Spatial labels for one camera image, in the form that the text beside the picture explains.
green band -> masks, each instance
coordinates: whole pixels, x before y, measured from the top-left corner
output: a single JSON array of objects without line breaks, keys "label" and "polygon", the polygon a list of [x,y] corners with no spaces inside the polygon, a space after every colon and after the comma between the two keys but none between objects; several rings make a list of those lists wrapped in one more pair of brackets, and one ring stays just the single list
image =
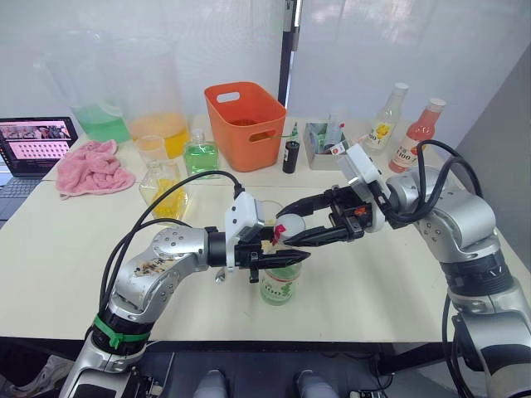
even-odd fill
[{"label": "green band", "polygon": [[118,349],[122,342],[141,342],[148,340],[149,332],[144,334],[123,334],[115,332],[107,323],[103,322],[98,315],[94,319],[94,325],[109,338],[109,345]]}]

plastic pitcher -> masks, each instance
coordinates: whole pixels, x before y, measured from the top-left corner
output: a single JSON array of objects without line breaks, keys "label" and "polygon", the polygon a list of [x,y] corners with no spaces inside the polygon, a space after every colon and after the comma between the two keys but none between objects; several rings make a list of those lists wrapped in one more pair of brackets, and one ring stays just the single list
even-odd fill
[{"label": "plastic pitcher", "polygon": [[48,87],[72,113],[90,139],[122,142],[130,139],[99,63],[101,35],[66,32],[53,40],[35,63]]},{"label": "plastic pitcher", "polygon": [[173,43],[145,37],[120,39],[111,43],[105,58],[105,72],[133,139],[158,135],[169,158],[182,155],[189,138]]}]

white bottle cap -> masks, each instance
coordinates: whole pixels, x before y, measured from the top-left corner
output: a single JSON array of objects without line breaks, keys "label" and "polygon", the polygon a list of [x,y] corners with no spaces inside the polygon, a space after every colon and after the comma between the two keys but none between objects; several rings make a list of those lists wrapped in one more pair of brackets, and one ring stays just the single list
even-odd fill
[{"label": "white bottle cap", "polygon": [[406,95],[409,90],[409,85],[406,83],[395,83],[392,87],[392,93],[395,95]]},{"label": "white bottle cap", "polygon": [[284,214],[276,219],[275,240],[280,242],[299,234],[306,229],[306,224],[301,216]]},{"label": "white bottle cap", "polygon": [[193,143],[202,143],[205,140],[205,133],[202,129],[192,130],[192,142]]},{"label": "white bottle cap", "polygon": [[430,98],[430,104],[428,104],[428,109],[432,112],[442,112],[446,106],[446,101],[440,98]]}]

orange juice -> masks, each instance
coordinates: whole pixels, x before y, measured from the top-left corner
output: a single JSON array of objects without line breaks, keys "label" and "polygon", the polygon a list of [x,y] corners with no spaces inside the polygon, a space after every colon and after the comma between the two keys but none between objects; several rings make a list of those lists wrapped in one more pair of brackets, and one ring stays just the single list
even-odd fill
[{"label": "orange juice", "polygon": [[181,114],[150,114],[129,123],[129,132],[133,139],[143,135],[158,135],[164,138],[166,153],[170,159],[184,152],[184,145],[189,141],[186,120]]}]

laptop keyboard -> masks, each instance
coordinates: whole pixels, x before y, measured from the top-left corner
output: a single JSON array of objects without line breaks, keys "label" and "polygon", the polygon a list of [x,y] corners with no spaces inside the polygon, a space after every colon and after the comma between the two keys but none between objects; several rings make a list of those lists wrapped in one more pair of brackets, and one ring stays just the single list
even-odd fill
[{"label": "laptop keyboard", "polygon": [[28,197],[41,180],[24,180],[12,178],[0,188],[0,197]]}]

